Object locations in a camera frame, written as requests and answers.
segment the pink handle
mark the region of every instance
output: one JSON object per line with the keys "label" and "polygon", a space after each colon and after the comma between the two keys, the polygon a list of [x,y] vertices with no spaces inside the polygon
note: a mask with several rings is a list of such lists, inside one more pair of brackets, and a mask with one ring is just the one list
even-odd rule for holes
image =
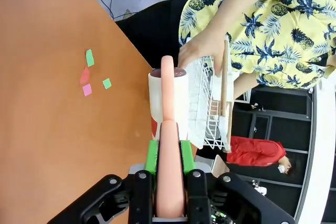
{"label": "pink handle", "polygon": [[156,215],[178,218],[184,214],[184,186],[177,123],[174,120],[174,64],[171,56],[161,60],[163,122],[160,132]]}

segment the sticky note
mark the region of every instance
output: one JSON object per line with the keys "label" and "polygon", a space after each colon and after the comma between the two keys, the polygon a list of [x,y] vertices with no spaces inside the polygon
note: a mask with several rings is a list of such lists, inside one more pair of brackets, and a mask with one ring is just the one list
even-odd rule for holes
{"label": "sticky note", "polygon": [[104,84],[105,89],[108,89],[112,86],[110,78],[103,80],[103,84]]}
{"label": "sticky note", "polygon": [[87,97],[89,94],[91,94],[92,93],[91,85],[87,84],[87,85],[83,86],[83,92],[84,92],[85,97]]}
{"label": "sticky note", "polygon": [[90,79],[90,70],[88,67],[85,67],[83,69],[82,75],[80,76],[79,83],[80,84],[85,84],[88,83]]}
{"label": "sticky note", "polygon": [[91,49],[86,51],[86,62],[88,63],[88,67],[91,67],[95,64]]}

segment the black pants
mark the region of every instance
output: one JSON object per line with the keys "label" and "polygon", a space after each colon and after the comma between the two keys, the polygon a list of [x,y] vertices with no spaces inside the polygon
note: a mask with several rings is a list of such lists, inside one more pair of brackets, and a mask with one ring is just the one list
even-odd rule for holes
{"label": "black pants", "polygon": [[177,66],[180,50],[178,28],[186,1],[159,2],[116,22],[152,68],[159,68],[165,55],[172,56]]}
{"label": "black pants", "polygon": [[219,155],[224,162],[227,161],[227,153],[224,153],[218,147],[212,149],[210,146],[203,146],[202,149],[197,150],[196,155],[208,159],[215,159],[216,155]]}

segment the yellow shirt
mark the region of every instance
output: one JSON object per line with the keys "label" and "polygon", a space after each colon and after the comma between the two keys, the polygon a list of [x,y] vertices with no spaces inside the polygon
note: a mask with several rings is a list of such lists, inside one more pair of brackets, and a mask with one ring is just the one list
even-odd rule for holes
{"label": "yellow shirt", "polygon": [[[202,31],[223,0],[188,0],[179,42]],[[232,67],[256,73],[257,81],[281,88],[313,87],[335,67],[336,0],[259,0],[228,30]]]}

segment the person in red shirt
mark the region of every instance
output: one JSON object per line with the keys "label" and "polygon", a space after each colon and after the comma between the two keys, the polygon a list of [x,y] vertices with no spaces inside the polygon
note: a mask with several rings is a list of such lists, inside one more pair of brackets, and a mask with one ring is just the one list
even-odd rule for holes
{"label": "person in red shirt", "polygon": [[269,166],[279,163],[279,171],[288,174],[292,165],[286,151],[279,142],[252,139],[241,136],[231,137],[231,152],[225,153],[219,148],[204,146],[196,155],[215,159],[219,155],[223,161],[240,166]]}

